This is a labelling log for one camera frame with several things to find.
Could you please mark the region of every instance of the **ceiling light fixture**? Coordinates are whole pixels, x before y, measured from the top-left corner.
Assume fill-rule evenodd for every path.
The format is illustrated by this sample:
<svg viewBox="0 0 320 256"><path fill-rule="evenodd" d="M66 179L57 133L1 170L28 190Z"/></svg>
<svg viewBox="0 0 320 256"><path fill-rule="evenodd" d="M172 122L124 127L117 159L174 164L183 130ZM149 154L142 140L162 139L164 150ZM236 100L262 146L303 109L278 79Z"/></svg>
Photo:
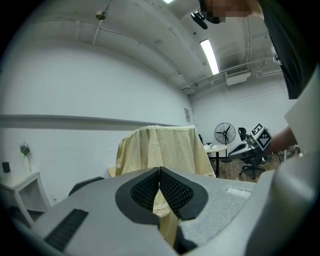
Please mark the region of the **ceiling light fixture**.
<svg viewBox="0 0 320 256"><path fill-rule="evenodd" d="M213 75L216 75L219 73L219 68L218 68L218 64L217 64L217 60L216 60L216 56L214 53L214 50L211 46L211 43L208 39L201 41L200 45L202 46L202 49L206 55L206 58L209 61L209 65L212 71Z"/></svg>

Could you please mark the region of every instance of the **person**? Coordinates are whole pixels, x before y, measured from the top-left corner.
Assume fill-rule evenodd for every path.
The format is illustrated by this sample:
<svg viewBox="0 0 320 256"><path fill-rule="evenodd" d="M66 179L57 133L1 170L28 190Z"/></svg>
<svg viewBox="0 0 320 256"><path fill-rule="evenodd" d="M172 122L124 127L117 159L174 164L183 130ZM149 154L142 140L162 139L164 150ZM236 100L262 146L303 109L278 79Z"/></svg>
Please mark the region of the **person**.
<svg viewBox="0 0 320 256"><path fill-rule="evenodd" d="M226 17L252 15L264 19L272 41L273 60L282 69L288 97L290 100L299 97L314 73L319 56L317 40L308 29L318 23L310 4L297 4L290 0L199 1L202 15L214 24ZM287 149L296 143L292 130L287 127L271 139L263 155Z"/></svg>

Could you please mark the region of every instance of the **table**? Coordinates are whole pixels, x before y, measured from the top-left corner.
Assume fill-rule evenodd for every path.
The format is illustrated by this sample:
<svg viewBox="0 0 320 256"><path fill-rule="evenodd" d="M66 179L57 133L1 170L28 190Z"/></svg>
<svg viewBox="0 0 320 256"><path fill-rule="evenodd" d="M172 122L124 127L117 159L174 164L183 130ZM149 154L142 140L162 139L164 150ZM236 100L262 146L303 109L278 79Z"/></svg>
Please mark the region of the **table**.
<svg viewBox="0 0 320 256"><path fill-rule="evenodd" d="M217 146L216 148L210 148L205 152L207 154L215 153L215 157L216 157L215 173L216 173L216 177L218 178L219 177L219 152L226 150L228 146L227 145L216 145L216 146Z"/></svg>
<svg viewBox="0 0 320 256"><path fill-rule="evenodd" d="M25 195L24 193L22 197L21 191L25 188L27 188L26 192L28 193L27 195ZM41 206L44 206L46 210L51 208L51 205L45 194L44 187L41 183L39 171L29 171L20 174L14 174L12 172L6 173L1 177L0 189L5 190L13 195L18 208L20 209L21 213L25 217L26 221L30 224L30 226L34 224L34 220L28 213L23 198L28 198L29 200L34 201L34 203L41 204Z"/></svg>

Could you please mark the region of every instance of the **electric fan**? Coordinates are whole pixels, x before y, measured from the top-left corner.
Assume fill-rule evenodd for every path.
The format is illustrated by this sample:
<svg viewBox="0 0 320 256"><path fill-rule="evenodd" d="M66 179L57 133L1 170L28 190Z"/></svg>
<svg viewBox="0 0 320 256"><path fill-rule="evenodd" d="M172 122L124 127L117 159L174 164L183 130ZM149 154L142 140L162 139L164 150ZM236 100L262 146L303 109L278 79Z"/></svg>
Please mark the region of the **electric fan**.
<svg viewBox="0 0 320 256"><path fill-rule="evenodd" d="M236 130L232 124L228 122L220 123L214 130L215 139L221 144L229 144L234 141L236 137ZM231 162L232 160L228 157L227 150L225 150L225 158L222 162Z"/></svg>

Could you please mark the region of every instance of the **white desk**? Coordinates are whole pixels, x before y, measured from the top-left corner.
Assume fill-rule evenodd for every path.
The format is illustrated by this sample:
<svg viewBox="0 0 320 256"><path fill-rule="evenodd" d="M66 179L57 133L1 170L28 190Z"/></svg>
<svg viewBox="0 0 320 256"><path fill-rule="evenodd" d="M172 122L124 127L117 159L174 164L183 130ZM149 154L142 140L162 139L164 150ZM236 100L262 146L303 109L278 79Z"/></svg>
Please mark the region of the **white desk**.
<svg viewBox="0 0 320 256"><path fill-rule="evenodd" d="M25 172L23 174L17 175L12 172L6 173L1 176L0 181L0 189L5 190L13 195L20 211L22 212L23 216L25 217L26 221L32 226L34 224L33 219L31 218L30 214L28 213L26 206L24 204L23 198L21 197L21 191L29 186L30 184L35 186L37 189L35 190L38 195L36 198L31 198L32 200L38 201L39 199L42 200L41 203L44 205L46 210L51 208L51 205L47 199L47 196L44 191L44 187L42 186L40 174L38 171L36 172Z"/></svg>
<svg viewBox="0 0 320 256"><path fill-rule="evenodd" d="M216 177L218 178L219 177L219 152L226 150L228 148L228 146L226 146L226 145L216 145L216 146L217 146L216 148L210 148L210 149L206 150L205 152L207 154L215 153L215 157L216 157L215 174L216 174Z"/></svg>

